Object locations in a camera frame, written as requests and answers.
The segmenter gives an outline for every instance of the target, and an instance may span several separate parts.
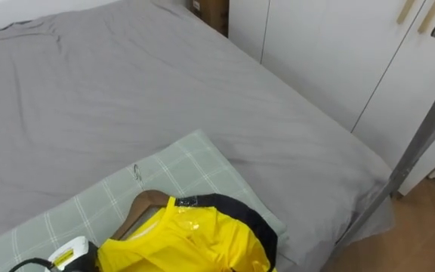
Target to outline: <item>yellow shirt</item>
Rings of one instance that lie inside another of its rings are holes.
[[[271,272],[277,236],[244,203],[210,194],[171,197],[127,240],[98,250],[103,272]]]

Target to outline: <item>gray bed sheet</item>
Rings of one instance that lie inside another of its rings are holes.
[[[0,31],[0,234],[201,128],[314,271],[390,169],[184,7],[124,0]],[[392,224],[385,202],[358,238]]]

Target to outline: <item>pillow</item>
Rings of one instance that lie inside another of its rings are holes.
[[[101,245],[122,224],[136,195],[151,189],[177,197],[213,192],[231,196],[258,212],[279,243],[286,238],[285,225],[204,133],[195,131],[0,236],[0,272],[27,258],[47,258],[77,236]],[[41,270],[32,264],[24,267],[26,272]]]

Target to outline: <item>black cable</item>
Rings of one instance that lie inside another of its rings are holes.
[[[52,270],[54,268],[54,264],[51,261],[45,260],[43,258],[31,258],[16,264],[13,268],[11,268],[11,270],[9,270],[9,272],[16,272],[16,270],[27,264],[39,264],[43,267],[46,267],[48,270]]]

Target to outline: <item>white wardrobe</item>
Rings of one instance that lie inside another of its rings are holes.
[[[435,98],[435,0],[230,0],[232,42],[394,167]],[[400,192],[435,167],[435,143]]]

